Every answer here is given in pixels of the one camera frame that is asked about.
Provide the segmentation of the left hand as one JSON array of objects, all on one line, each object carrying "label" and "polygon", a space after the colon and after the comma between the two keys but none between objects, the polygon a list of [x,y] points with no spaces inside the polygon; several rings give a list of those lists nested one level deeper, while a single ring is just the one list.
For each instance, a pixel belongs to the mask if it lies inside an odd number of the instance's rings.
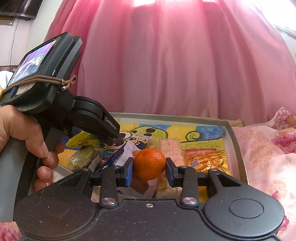
[{"label": "left hand", "polygon": [[58,167],[58,155],[64,151],[64,145],[59,142],[53,151],[49,151],[44,141],[41,126],[32,117],[17,110],[12,105],[1,107],[1,150],[10,138],[25,141],[27,150],[42,159],[43,166],[37,170],[37,180],[34,183],[39,191],[53,183],[53,170]]}]

